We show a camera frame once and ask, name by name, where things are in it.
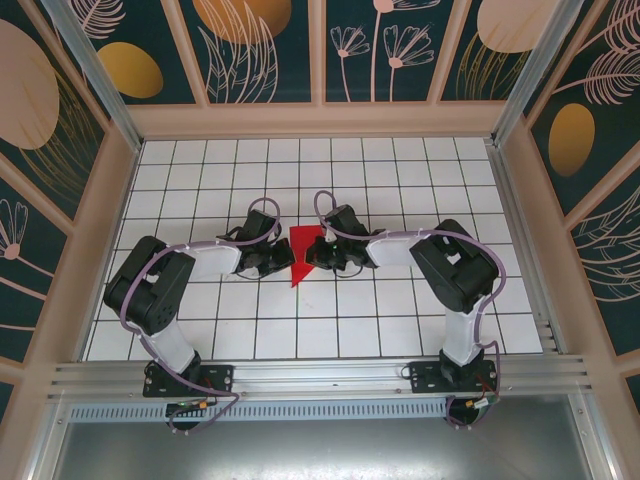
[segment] metal floor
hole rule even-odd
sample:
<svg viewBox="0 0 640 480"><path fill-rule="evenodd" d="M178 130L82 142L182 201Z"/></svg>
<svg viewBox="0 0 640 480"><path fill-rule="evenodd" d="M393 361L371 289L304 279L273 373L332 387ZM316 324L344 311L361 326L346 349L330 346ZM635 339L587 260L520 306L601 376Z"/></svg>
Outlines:
<svg viewBox="0 0 640 480"><path fill-rule="evenodd" d="M225 422L193 437L163 424L70 425L59 480L582 480L568 402L506 398L471 431L441 418Z"/></svg>

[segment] white tile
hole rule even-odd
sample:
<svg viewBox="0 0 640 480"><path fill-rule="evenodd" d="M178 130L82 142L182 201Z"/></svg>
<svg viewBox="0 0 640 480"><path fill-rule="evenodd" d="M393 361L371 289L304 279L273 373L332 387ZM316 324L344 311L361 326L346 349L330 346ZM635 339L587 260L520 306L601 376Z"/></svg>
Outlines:
<svg viewBox="0 0 640 480"><path fill-rule="evenodd" d="M502 260L505 268L507 269L507 275L509 277L519 277L522 275L520 271L520 265L518 265L518 257L513 245L487 245L493 250L496 255Z"/></svg>
<svg viewBox="0 0 640 480"><path fill-rule="evenodd" d="M456 137L456 147L460 160L486 160L489 158L483 138Z"/></svg>
<svg viewBox="0 0 640 480"><path fill-rule="evenodd" d="M267 189L266 196L268 198L275 200L275 202L280 207L281 216L283 217L298 216L298 189L297 188L279 188L274 190Z"/></svg>
<svg viewBox="0 0 640 480"><path fill-rule="evenodd" d="M162 218L190 218L196 208L197 190L170 190L164 194Z"/></svg>
<svg viewBox="0 0 640 480"><path fill-rule="evenodd" d="M204 163L234 163L237 140L209 140Z"/></svg>
<svg viewBox="0 0 640 480"><path fill-rule="evenodd" d="M134 190L164 190L167 187L169 165L141 165Z"/></svg>
<svg viewBox="0 0 640 480"><path fill-rule="evenodd" d="M427 149L429 160L457 160L458 154L453 138L450 137L426 137L424 146Z"/></svg>
<svg viewBox="0 0 640 480"><path fill-rule="evenodd" d="M431 185L427 162L398 162L398 176L403 187Z"/></svg>
<svg viewBox="0 0 640 480"><path fill-rule="evenodd" d="M373 281L338 282L338 315L371 317L376 315Z"/></svg>
<svg viewBox="0 0 640 480"><path fill-rule="evenodd" d="M200 191L196 204L196 217L228 217L230 198L230 190Z"/></svg>
<svg viewBox="0 0 640 480"><path fill-rule="evenodd" d="M300 140L301 162L330 162L331 140L328 138L303 138Z"/></svg>
<svg viewBox="0 0 640 480"><path fill-rule="evenodd" d="M138 241L147 235L155 235L158 220L125 220L118 241L120 250L132 249Z"/></svg>
<svg viewBox="0 0 640 480"><path fill-rule="evenodd" d="M470 213L469 199L465 187L434 187L438 213Z"/></svg>
<svg viewBox="0 0 640 480"><path fill-rule="evenodd" d="M444 315L444 305L440 303L426 280L417 278L413 282L413 288L415 288L416 292L418 315Z"/></svg>
<svg viewBox="0 0 640 480"><path fill-rule="evenodd" d="M364 188L334 188L333 196L338 205L351 205L360 221L366 225L365 217L368 215L367 191Z"/></svg>
<svg viewBox="0 0 640 480"><path fill-rule="evenodd" d="M427 159L421 138L394 138L393 147L396 152L396 160Z"/></svg>
<svg viewBox="0 0 640 480"><path fill-rule="evenodd" d="M393 140L390 138L363 138L365 160L395 160Z"/></svg>
<svg viewBox="0 0 640 480"><path fill-rule="evenodd" d="M295 318L296 301L296 289L290 283L261 283L258 318Z"/></svg>
<svg viewBox="0 0 640 480"><path fill-rule="evenodd" d="M200 185L202 165L171 165L167 189L190 190Z"/></svg>
<svg viewBox="0 0 640 480"><path fill-rule="evenodd" d="M370 215L399 215L402 213L399 188L367 188Z"/></svg>
<svg viewBox="0 0 640 480"><path fill-rule="evenodd" d="M169 164L173 157L174 141L145 142L140 163Z"/></svg>
<svg viewBox="0 0 640 480"><path fill-rule="evenodd" d="M261 163L267 161L268 140L238 140L237 163Z"/></svg>
<svg viewBox="0 0 640 480"><path fill-rule="evenodd" d="M213 358L215 360L252 359L255 334L255 320L218 320Z"/></svg>
<svg viewBox="0 0 640 480"><path fill-rule="evenodd" d="M249 205L262 197L264 197L264 190L234 190L231 194L231 216L246 217L249 211ZM263 204L264 202L258 202L253 208L262 210Z"/></svg>
<svg viewBox="0 0 640 480"><path fill-rule="evenodd" d="M336 187L364 187L362 162L333 163L333 185Z"/></svg>
<svg viewBox="0 0 640 480"><path fill-rule="evenodd" d="M303 281L298 285L298 316L307 318L336 316L334 282Z"/></svg>
<svg viewBox="0 0 640 480"><path fill-rule="evenodd" d="M120 270L120 267L122 266L122 264L127 259L130 253L131 253L131 250L117 250L114 253L113 260L111 262L111 270L109 271L109 278L113 277L118 272L118 270Z"/></svg>
<svg viewBox="0 0 640 480"><path fill-rule="evenodd" d="M176 142L173 163L202 163L206 140L180 140Z"/></svg>
<svg viewBox="0 0 640 480"><path fill-rule="evenodd" d="M496 187L467 187L473 213L502 213L502 202Z"/></svg>
<svg viewBox="0 0 640 480"><path fill-rule="evenodd" d="M233 176L233 188L264 188L267 164L237 164Z"/></svg>
<svg viewBox="0 0 640 480"><path fill-rule="evenodd" d="M376 281L378 315L415 315L416 304L411 280Z"/></svg>
<svg viewBox="0 0 640 480"><path fill-rule="evenodd" d="M462 173L467 185L495 185L491 164L482 161L462 161Z"/></svg>
<svg viewBox="0 0 640 480"><path fill-rule="evenodd" d="M359 138L332 138L331 159L334 162L362 161L362 140Z"/></svg>
<svg viewBox="0 0 640 480"><path fill-rule="evenodd" d="M147 353L147 351L142 346L142 342L137 338L133 339L131 344L131 352L129 353L129 360L135 361L149 361L151 360L151 355Z"/></svg>
<svg viewBox="0 0 640 480"><path fill-rule="evenodd" d="M341 357L378 357L378 321L375 318L339 318Z"/></svg>
<svg viewBox="0 0 640 480"><path fill-rule="evenodd" d="M294 139L269 140L269 162L297 162L300 141Z"/></svg>
<svg viewBox="0 0 640 480"><path fill-rule="evenodd" d="M156 237L168 245L187 243L191 239L191 218L162 219L158 223Z"/></svg>
<svg viewBox="0 0 640 480"><path fill-rule="evenodd" d="M316 188L301 188L300 189L300 215L301 216L315 216L316 212L313 208L313 198L316 195L318 189ZM342 205L342 201L338 200L338 205ZM318 197L318 208L321 214L327 214L332 210L331 199L327 195L321 195Z"/></svg>
<svg viewBox="0 0 640 480"><path fill-rule="evenodd" d="M395 162L365 163L365 174L368 187L398 186L398 172Z"/></svg>
<svg viewBox="0 0 640 480"><path fill-rule="evenodd" d="M94 360L127 360L133 334L127 332L120 322L98 322L87 357Z"/></svg>
<svg viewBox="0 0 640 480"><path fill-rule="evenodd" d="M338 356L338 326L335 318L298 320L298 357L335 358Z"/></svg>
<svg viewBox="0 0 640 480"><path fill-rule="evenodd" d="M499 315L507 353L542 353L533 315Z"/></svg>
<svg viewBox="0 0 640 480"><path fill-rule="evenodd" d="M219 290L219 283L187 284L180 302L178 318L180 320L215 319Z"/></svg>
<svg viewBox="0 0 640 480"><path fill-rule="evenodd" d="M437 215L405 215L404 223L409 231L433 230L440 224Z"/></svg>
<svg viewBox="0 0 640 480"><path fill-rule="evenodd" d="M376 268L374 271L376 280L403 279L411 280L411 267L404 265L391 265L387 267Z"/></svg>
<svg viewBox="0 0 640 480"><path fill-rule="evenodd" d="M258 320L256 358L295 358L296 321Z"/></svg>
<svg viewBox="0 0 640 480"><path fill-rule="evenodd" d="M372 232L379 229L404 231L404 218L402 215L376 215L369 219L369 228Z"/></svg>
<svg viewBox="0 0 640 480"><path fill-rule="evenodd" d="M223 283L218 318L256 318L258 283Z"/></svg>
<svg viewBox="0 0 640 480"><path fill-rule="evenodd" d="M233 167L231 163L205 165L202 168L200 188L231 188Z"/></svg>
<svg viewBox="0 0 640 480"><path fill-rule="evenodd" d="M520 277L507 278L504 290L494 300L498 313L529 313L529 297Z"/></svg>
<svg viewBox="0 0 640 480"><path fill-rule="evenodd" d="M164 192L133 192L127 209L127 218L157 218Z"/></svg>
<svg viewBox="0 0 640 480"><path fill-rule="evenodd" d="M402 187L402 208L407 214L437 213L432 187Z"/></svg>
<svg viewBox="0 0 640 480"><path fill-rule="evenodd" d="M422 355L417 317L381 318L379 325L383 357Z"/></svg>
<svg viewBox="0 0 640 480"><path fill-rule="evenodd" d="M298 186L297 163L270 163L267 168L268 188L287 188Z"/></svg>
<svg viewBox="0 0 640 480"><path fill-rule="evenodd" d="M420 337L424 355L438 355L444 345L445 328L444 315L420 317Z"/></svg>
<svg viewBox="0 0 640 480"><path fill-rule="evenodd" d="M192 242L214 240L220 235L227 233L226 218L196 218L193 221L193 231L191 232Z"/></svg>
<svg viewBox="0 0 640 480"><path fill-rule="evenodd" d="M500 353L504 353L504 343L500 335L500 327L498 326L498 318L495 315L483 315L480 324L480 343L487 345L493 341L498 342ZM495 353L494 348L486 349L485 354L491 355Z"/></svg>
<svg viewBox="0 0 640 480"><path fill-rule="evenodd" d="M483 243L511 243L511 235L504 215L474 215L480 241Z"/></svg>
<svg viewBox="0 0 640 480"><path fill-rule="evenodd" d="M429 162L434 185L464 185L460 162L456 160Z"/></svg>
<svg viewBox="0 0 640 480"><path fill-rule="evenodd" d="M120 317L110 307L107 307L105 303L100 300L100 312L98 313L98 320L118 320Z"/></svg>
<svg viewBox="0 0 640 480"><path fill-rule="evenodd" d="M331 163L308 162L300 164L300 186L330 188Z"/></svg>
<svg viewBox="0 0 640 480"><path fill-rule="evenodd" d="M476 240L478 239L478 232L476 232L476 224L473 220L473 215L453 215L453 214L443 214L440 216L440 222L444 222L446 219L455 220L465 229L465 231L471 235Z"/></svg>
<svg viewBox="0 0 640 480"><path fill-rule="evenodd" d="M211 360L215 320L180 320L178 326L184 338L197 350L203 360Z"/></svg>

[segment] grid line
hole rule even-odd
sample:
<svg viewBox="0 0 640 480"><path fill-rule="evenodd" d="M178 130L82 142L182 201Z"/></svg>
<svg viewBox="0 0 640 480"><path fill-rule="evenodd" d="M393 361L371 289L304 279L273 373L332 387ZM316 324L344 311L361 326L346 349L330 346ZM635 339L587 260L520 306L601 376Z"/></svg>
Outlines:
<svg viewBox="0 0 640 480"><path fill-rule="evenodd" d="M388 147L387 141L391 142L391 147ZM427 223L424 227L428 228L432 222L441 222L446 218L448 211L460 209L465 210L465 212L456 212L450 215L458 219L460 223L463 223L465 228L470 232L475 230L476 237L479 237L479 227L482 227L484 243L489 246L496 246L496 248L499 245L512 245L512 241L507 236L507 230L505 230L504 227L505 212L496 211L495 213L489 213L493 210L502 210L497 203L498 200L485 200L483 197L485 193L491 196L491 198L495 198L489 190L485 192L470 188L482 187L485 183L487 186L495 186L490 183L490 174L492 175L493 171L490 172L489 169L486 168L486 165L482 167L478 165L478 168L472 168L469 167L468 163L472 161L490 162L490 160L479 158L476 160L467 160L460 158L458 145L455 141L453 141L453 143L457 158L447 160L430 159L423 139L420 141L415 139L409 144L399 145L399 148L402 148L401 156L403 158L403 160L399 160L398 152L396 151L398 145L393 138L389 138L389 140L385 139L379 143L380 148L384 149L384 155L377 154L374 155L377 157L376 160L367 160L365 156L365 146L368 148L368 145L365 145L365 143L362 138L352 138L346 142L334 142L334 139L329 138L328 145L325 147L327 148L325 151L329 155L328 158L323 161L305 161L305 168L309 168L309 170L303 172L303 144L300 140L298 140L297 143L297 162L278 161L284 157L276 153L272 154L271 157L275 161L270 161L269 152L273 146L270 139L264 139L262 141L262 146L264 146L264 144L267 146L266 153L262 151L262 146L258 149L257 146L243 144L243 140L235 141L233 148L231 144L224 146L222 151L217 150L218 146L216 143L209 144L209 142L207 142L204 145L204 151L198 149L198 153L201 153L203 156L203 161L179 163L181 168L177 174L174 174L171 182L171 170L175 165L178 165L176 161L179 160L179 158L176 158L176 153L182 151L181 145L177 142L171 142L170 144L160 147L154 146L154 155L157 153L168 160L168 163L144 163L138 165L136 168L134 180L130 187L131 190L127 195L127 204L123 214L124 222L122 222L122 227L118 231L117 247L112 252L108 271L113 273L117 265L122 262L127 253L131 251L131 248L137 240L138 232L140 232L140 236L143 234L154 234L154 232L156 236L171 234L172 238L176 236L176 240L182 240L184 233L184 237L189 238L190 241L195 240L196 236L200 239L203 235L205 238L208 238L210 235L221 235L229 231L232 226L241 224L246 215L247 205L244 205L245 202L259 196L266 196L267 192L274 198L282 197L286 199L285 203L280 202L285 212L288 213L288 215L282 216L286 225L317 224L318 222L315 218L315 213L312 211L312 208L310 208L310 203L313 194L323 187L302 187L306 178L319 178L310 177L308 172L311 171L318 171L319 173L325 172L326 176L323 178L326 182L315 180L312 183L328 183L330 179L331 183L327 185L327 189L338 196L338 202L340 204L351 204L356 210L356 215L360 221L367 226L368 230L371 230L373 226L384 227L386 225L391 226L391 229L404 228L406 230L410 227L410 229L413 230L414 227L425 224L423 219L426 219ZM151 151L151 149L147 147L145 144L143 155L145 149L147 154ZM284 147L285 150L282 150L282 153L287 155L287 158L293 159L295 155L293 142ZM253 160L253 162L239 163L238 155L240 150L242 150L244 160ZM213 159L216 156L225 161L205 162L207 157ZM423 157L426 157L426 159L419 161L411 160L412 158ZM155 158L155 156L154 158L149 157L149 160L154 161ZM423 167L424 164L420 162L426 162L426 170ZM456 168L460 170L460 175L455 172L456 168L452 166L452 163L455 163ZM464 170L462 169L463 163L467 165L467 172L472 172L467 176L465 176ZM288 170L289 167L282 166L285 164L291 169L298 168L296 186L294 186L296 176L294 172ZM330 177L326 174L326 166L330 168ZM199 172L199 177L196 183L197 172ZM141 174L149 175L149 177L141 179ZM285 181L291 185L286 187L269 186L270 184L284 185ZM176 188L180 183L188 188ZM164 190L159 187L159 185L162 184L165 186ZM336 186L336 184L358 186L344 187ZM145 189L145 186L154 187L154 189ZM408 188L409 191L403 195L405 188ZM436 188L439 189L438 194L440 195L441 201L438 201L435 197ZM184 191L185 194L189 195L189 198L183 200L181 198L182 194L175 193L177 191ZM431 195L433 197L433 205L429 204L426 205L427 208L422 208L420 207L420 202L422 201L421 199L426 198L425 195ZM464 195L464 197L455 197L455 195ZM188 211L188 209L191 208L191 203L194 201L193 197L195 197L195 205L192 211ZM475 199L475 207L471 204L471 198ZM211 199L211 201L215 199L217 203L211 203L208 199ZM297 201L297 206L293 206L292 203L287 204L286 202L289 201ZM461 208L465 201L468 203L468 207ZM203 204L199 211L198 203ZM326 213L326 199L323 199L321 205L322 213ZM481 210L483 213L475 213L477 210ZM511 248L505 249L505 255L508 255L506 260L510 262L507 263L507 267L509 268L507 277L509 282L516 282L516 284L512 283L511 285L513 286L513 292L517 293L517 299L510 300L509 298L505 298L505 301L501 299L498 302L501 307L500 310L498 310L496 303L493 303L494 311L489 315L496 316L495 320L498 325L500 341L502 341L503 347L506 348L506 350L509 350L509 348L515 350L515 347L509 346L514 345L513 343L508 344L510 338L513 338L513 333L507 331L506 328L502 328L502 321L511 320L511 318L507 317L511 315L525 315L531 317L532 322L534 319L531 308L527 302L520 301L520 299L523 298L522 295L526 295L526 292L523 291L521 285L524 280L523 272L518 272L516 264L513 263L517 261L517 257L514 259ZM267 354L265 350L267 343L264 342L264 338L261 336L273 336L275 332L274 328L279 328L277 326L279 325L278 323L269 324L268 322L271 320L286 320L286 322L281 323L282 328L285 329L283 330L285 336L280 340L281 342L286 341L286 346L284 346L284 344L282 344L283 346L281 347L272 345L268 355L269 357L275 356L283 359L316 358L318 354L321 355L320 358L361 358L358 357L357 352L369 358L371 358L371 355L373 355L374 358L398 358L395 357L395 355L385 355L385 352L402 352L404 348L404 351L407 352L421 352L424 354L427 343L430 345L433 343L432 340L429 340L430 335L441 335L439 330L431 330L432 328L441 329L442 325L440 322L425 322L424 319L442 318L445 315L444 309L440 312L439 306L435 304L437 301L435 297L429 294L428 298L426 298L426 292L425 295L421 294L419 287L424 286L422 285L424 280L415 268L409 268L406 271L404 271L404 269L397 269L397 272L391 272L391 275L388 275L389 278L386 278L387 275L385 275L383 270L365 270L364 273L360 274L357 278L342 280L342 282L371 282L353 285L356 291L366 292L366 296L362 296L361 298L356 298L353 294L350 295L348 293L350 287L343 290L342 287L344 287L345 284L343 283L342 286L338 285L338 277L336 275L327 275L326 273L327 272L316 269L312 277L305 280L303 287L304 294L309 295L308 298L305 298L310 300L312 305L316 305L313 302L315 299L314 289L316 287L319 289L326 288L328 286L326 282L333 282L333 288L330 288L327 292L327 294L331 294L331 290L333 290L333 294L335 295L334 302L332 302L335 303L335 305L331 306L331 308L327 308L329 305L323 308L323 304L320 302L317 303L318 307L316 310L309 310L309 308L303 304L303 301L306 300L300 297L301 292L299 288L296 288L295 292L295 313L293 312L292 298L290 303L286 304L288 306L286 310L279 308L277 306L278 292L282 292L283 295L291 295L291 292L286 292L287 287L284 285L285 283L290 283L286 275L278 276L274 280L270 279L273 277L245 280L236 278L235 275L220 275L218 278L213 277L189 282L189 285L192 285L192 288L194 288L192 299L194 299L193 301L195 301L195 303L190 304L189 308L179 312L178 321L184 328L192 324L206 328L209 331L209 335L211 335L211 331L213 331L213 339L210 340L213 342L211 347L212 356L217 355L218 358L242 358L245 360L262 358ZM395 297L393 289L405 288L404 284L401 284L402 287L400 287L393 283L398 281L406 282L407 289L409 288L409 282L411 282L411 293L409 293L408 290L406 292L404 290L398 290L402 293L403 298L406 298L406 301L394 303L393 299ZM234 304L229 302L231 300L230 295L233 295L234 288L236 288L230 285L232 283L251 285L245 286L244 288L252 290L252 295L255 295L255 300L252 299L252 301L256 302L255 314L253 308L251 308L250 312L234 310ZM267 284L271 285L271 289L268 291L266 290ZM217 287L217 299L210 298L209 301L207 301L204 298L204 292L210 297L209 292L211 292L212 289L208 285ZM203 292L202 299L200 299L200 293L195 293L200 291ZM413 295L413 306L411 306L410 295ZM263 312L260 305L262 303L264 308L266 306L265 302L276 304L275 307L269 307L272 318L260 317L261 312ZM100 322L112 323L117 321L114 315L110 313L110 310L106 307L104 308L102 313L98 311L96 322L90 330L90 337L87 341L87 353L89 356L91 349L95 346L96 350L100 351L100 358L102 358L105 352L104 335L115 335L113 332L117 331L115 326L109 326L106 329L96 328ZM317 321L317 323L308 323L302 328L303 325L300 323L302 317L300 315L303 311L305 313L308 312L308 315L304 317L305 320L313 319L313 321ZM234 314L241 316L229 318L229 316L233 316ZM400 330L395 330L396 322L389 319L403 319L397 323L397 328ZM234 324L236 320L244 323ZM517 320L519 322L528 321L526 319ZM213 321L214 324L204 324L207 325L207 327L199 323L211 321ZM413 326L413 321L417 322L417 331ZM416 341L415 338L409 339L409 337L406 337L410 332L411 335L415 335L416 333L419 335L419 349L418 341ZM313 345L315 337L308 337L310 334L314 336L316 334L322 335L323 338L327 339L325 341L331 342L331 348L317 349L317 347ZM117 335L117 338L120 339L120 343L119 347L115 348L115 351L119 353L114 355L122 355L125 353L123 351L124 345L122 344L123 335ZM407 338L405 347L402 346L405 344L404 338ZM135 341L135 339L131 336L128 349L129 357L133 353L133 341ZM359 343L363 343L363 345L366 344L366 346L359 349ZM287 353L284 354L280 352L278 348L282 348L283 352L286 351Z"/></svg>

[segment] robotic arm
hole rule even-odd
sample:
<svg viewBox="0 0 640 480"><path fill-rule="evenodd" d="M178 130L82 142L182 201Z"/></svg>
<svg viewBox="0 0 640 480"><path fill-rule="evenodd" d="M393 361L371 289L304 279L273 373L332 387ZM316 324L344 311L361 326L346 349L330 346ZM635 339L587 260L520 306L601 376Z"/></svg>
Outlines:
<svg viewBox="0 0 640 480"><path fill-rule="evenodd" d="M492 295L499 271L503 273L486 249L453 220L442 222L431 235L424 231L369 234L349 205L336 206L328 215L318 216L327 235L318 237L309 248L307 263L334 271L344 271L349 261L363 268L404 265L421 270L446 310L446 339L436 362L436 382L446 384L448 390L438 391L475 391L476 376L481 371L486 373L487 362L493 364L483 360L484 350L479 344L481 309ZM268 240L270 232L276 233L274 240ZM167 247L154 237L138 242L109 282L104 302L119 315L126 310L126 317L120 315L123 327L139 335L152 354L154 361L145 370L146 383L151 383L149 376L155 372L162 376L163 388L159 390L161 395L156 391L148 396L194 397L197 391L220 394L205 387L212 387L207 372L213 370L200 368L198 352L180 331L176 320L180 301L189 280L239 274L247 269L257 270L262 278L293 264L288 240L278 240L280 232L278 218L250 207L244 226L220 240L175 247ZM149 276L157 277L155 282ZM413 388L418 377L424 375L413 368L411 371ZM423 383L433 385L430 380ZM494 385L497 390L497 378ZM237 401L230 385L225 390Z"/></svg>

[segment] beige oval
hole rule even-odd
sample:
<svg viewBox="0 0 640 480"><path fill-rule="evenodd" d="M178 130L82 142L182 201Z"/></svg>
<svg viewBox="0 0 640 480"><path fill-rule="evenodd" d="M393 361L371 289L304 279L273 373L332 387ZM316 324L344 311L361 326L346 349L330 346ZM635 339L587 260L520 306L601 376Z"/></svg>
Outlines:
<svg viewBox="0 0 640 480"><path fill-rule="evenodd" d="M5 20L0 46L0 138L18 148L40 148L58 123L56 72L38 44Z"/></svg>
<svg viewBox="0 0 640 480"><path fill-rule="evenodd" d="M520 53L538 43L557 0L484 0L478 10L478 36L489 49Z"/></svg>

